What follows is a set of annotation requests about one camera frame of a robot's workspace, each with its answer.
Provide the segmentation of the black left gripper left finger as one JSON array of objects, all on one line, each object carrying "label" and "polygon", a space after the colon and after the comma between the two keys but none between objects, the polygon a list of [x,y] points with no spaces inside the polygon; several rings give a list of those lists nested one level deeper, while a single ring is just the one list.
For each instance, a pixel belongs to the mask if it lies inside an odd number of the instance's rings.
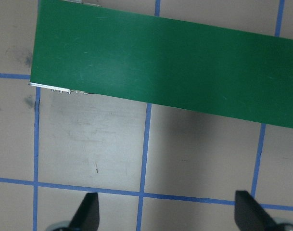
[{"label": "black left gripper left finger", "polygon": [[97,192],[87,193],[69,223],[69,231],[97,231],[100,223]]}]

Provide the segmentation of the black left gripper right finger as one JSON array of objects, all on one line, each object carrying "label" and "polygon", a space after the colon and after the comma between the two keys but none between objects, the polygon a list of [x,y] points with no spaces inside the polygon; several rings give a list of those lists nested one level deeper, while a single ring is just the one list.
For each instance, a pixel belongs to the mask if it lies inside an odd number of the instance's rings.
[{"label": "black left gripper right finger", "polygon": [[274,219],[247,192],[235,192],[234,220],[241,231],[273,231]]}]

